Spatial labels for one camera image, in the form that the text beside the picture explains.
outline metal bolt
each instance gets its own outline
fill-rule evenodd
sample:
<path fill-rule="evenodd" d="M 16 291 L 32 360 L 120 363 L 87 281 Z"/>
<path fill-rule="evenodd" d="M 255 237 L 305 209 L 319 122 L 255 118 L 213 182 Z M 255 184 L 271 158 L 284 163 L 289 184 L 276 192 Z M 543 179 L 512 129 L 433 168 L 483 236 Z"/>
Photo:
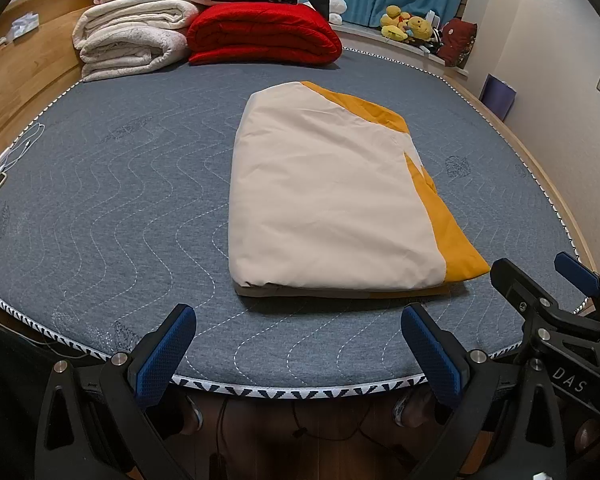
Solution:
<path fill-rule="evenodd" d="M 551 339 L 551 334 L 549 334 L 549 332 L 546 329 L 539 328 L 538 337 L 542 339 L 542 341 L 549 341 L 549 339 Z"/>
<path fill-rule="evenodd" d="M 478 364 L 481 364 L 487 360 L 487 354 L 485 354 L 482 350 L 471 350 L 469 357 L 471 358 L 471 361 Z"/>
<path fill-rule="evenodd" d="M 113 354 L 111 356 L 111 363 L 114 366 L 122 366 L 124 363 L 126 363 L 126 354 L 124 352 Z"/>
<path fill-rule="evenodd" d="M 58 374 L 61 374 L 66 370 L 68 365 L 69 363 L 67 363 L 67 361 L 65 361 L 64 359 L 62 361 L 58 361 L 56 364 L 54 364 L 54 371 Z"/>
<path fill-rule="evenodd" d="M 541 372 L 544 369 L 542 361 L 536 357 L 529 359 L 529 364 L 536 372 Z"/>

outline red cushion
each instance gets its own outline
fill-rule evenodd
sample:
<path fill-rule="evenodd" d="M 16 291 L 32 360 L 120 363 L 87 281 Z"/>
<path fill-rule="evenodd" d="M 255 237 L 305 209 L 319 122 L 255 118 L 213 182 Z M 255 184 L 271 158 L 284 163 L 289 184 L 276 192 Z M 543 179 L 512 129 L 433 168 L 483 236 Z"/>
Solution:
<path fill-rule="evenodd" d="M 471 52 L 478 25 L 452 18 L 442 28 L 442 43 L 436 56 L 445 60 L 445 66 L 457 66 Z"/>
<path fill-rule="evenodd" d="M 329 23 L 306 5 L 216 5 L 194 20 L 187 43 L 192 64 L 263 60 L 322 65 L 342 53 Z"/>

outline white plush toy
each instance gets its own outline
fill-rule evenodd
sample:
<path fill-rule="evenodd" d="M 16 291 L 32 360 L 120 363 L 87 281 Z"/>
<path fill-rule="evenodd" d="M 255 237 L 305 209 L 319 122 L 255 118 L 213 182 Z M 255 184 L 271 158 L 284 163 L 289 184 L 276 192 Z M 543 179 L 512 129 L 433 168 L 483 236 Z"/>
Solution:
<path fill-rule="evenodd" d="M 312 9 L 314 8 L 309 2 L 305 2 L 304 4 Z M 345 10 L 347 10 L 347 3 L 344 0 L 329 0 L 329 23 L 333 23 L 333 25 L 342 25 L 341 14 L 343 14 Z"/>

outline red blanket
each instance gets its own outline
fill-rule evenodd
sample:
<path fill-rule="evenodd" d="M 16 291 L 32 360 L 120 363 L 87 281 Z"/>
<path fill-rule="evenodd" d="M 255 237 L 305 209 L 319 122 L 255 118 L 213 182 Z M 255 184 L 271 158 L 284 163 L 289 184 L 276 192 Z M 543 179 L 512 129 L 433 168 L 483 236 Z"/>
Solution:
<path fill-rule="evenodd" d="M 328 64 L 342 44 L 329 23 L 311 7 L 270 3 L 213 6 L 191 24 L 189 62 L 283 61 Z"/>

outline wooden bed frame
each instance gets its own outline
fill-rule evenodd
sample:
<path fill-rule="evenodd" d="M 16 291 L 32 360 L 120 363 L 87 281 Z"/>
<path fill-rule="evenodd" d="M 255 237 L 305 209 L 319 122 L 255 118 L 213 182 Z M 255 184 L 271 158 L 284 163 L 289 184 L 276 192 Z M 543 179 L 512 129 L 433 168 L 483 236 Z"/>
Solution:
<path fill-rule="evenodd" d="M 75 22 L 93 0 L 16 0 L 0 16 L 0 37 L 26 12 L 40 27 L 0 49 L 0 154 L 51 101 L 80 80 L 81 61 L 70 40 Z M 554 183 L 515 134 L 456 79 L 444 78 L 511 145 L 535 175 L 567 226 L 582 262 L 596 270 L 573 214 Z"/>

